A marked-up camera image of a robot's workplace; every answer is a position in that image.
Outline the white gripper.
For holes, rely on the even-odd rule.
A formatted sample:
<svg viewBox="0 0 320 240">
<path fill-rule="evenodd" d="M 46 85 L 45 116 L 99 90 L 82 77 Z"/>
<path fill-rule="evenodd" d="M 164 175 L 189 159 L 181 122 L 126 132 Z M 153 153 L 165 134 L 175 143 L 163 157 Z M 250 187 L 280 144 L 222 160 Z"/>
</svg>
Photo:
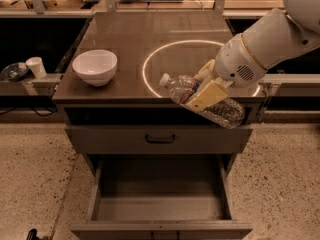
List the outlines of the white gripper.
<svg viewBox="0 0 320 240">
<path fill-rule="evenodd" d="M 243 35 L 237 34 L 219 50 L 215 60 L 209 60 L 194 75 L 200 83 L 209 82 L 185 103 L 188 109 L 202 111 L 228 97 L 227 89 L 213 80 L 215 74 L 224 81 L 232 81 L 233 87 L 242 88 L 263 78 L 266 69 L 254 57 Z"/>
</svg>

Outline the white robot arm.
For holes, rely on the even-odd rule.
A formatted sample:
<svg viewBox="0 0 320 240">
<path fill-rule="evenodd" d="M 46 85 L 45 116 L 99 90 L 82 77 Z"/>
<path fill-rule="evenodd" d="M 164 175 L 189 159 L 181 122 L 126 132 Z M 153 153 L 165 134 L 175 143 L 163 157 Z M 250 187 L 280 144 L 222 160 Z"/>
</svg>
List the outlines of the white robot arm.
<svg viewBox="0 0 320 240">
<path fill-rule="evenodd" d="M 320 0 L 283 4 L 229 40 L 197 73 L 200 86 L 186 102 L 188 109 L 200 112 L 215 105 L 227 97 L 228 87 L 247 87 L 279 63 L 320 47 Z"/>
</svg>

